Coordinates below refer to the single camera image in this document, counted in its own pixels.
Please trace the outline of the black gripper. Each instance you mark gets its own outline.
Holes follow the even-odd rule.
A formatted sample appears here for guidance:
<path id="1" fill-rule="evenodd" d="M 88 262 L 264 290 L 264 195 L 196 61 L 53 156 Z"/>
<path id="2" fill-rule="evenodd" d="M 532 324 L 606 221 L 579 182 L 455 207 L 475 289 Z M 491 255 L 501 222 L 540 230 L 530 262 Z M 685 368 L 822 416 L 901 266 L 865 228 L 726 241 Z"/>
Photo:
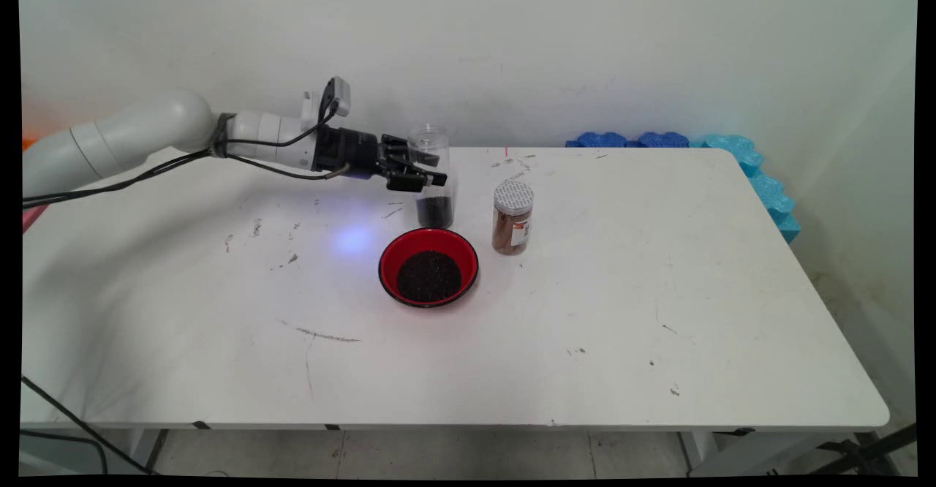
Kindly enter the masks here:
<path id="1" fill-rule="evenodd" d="M 388 162 L 380 167 L 379 161 Z M 420 193 L 431 186 L 444 187 L 447 173 L 424 170 L 410 161 L 405 138 L 374 134 L 345 128 L 320 127 L 315 133 L 311 170 L 315 173 L 340 170 L 341 175 L 361 180 L 383 175 L 389 191 Z"/>

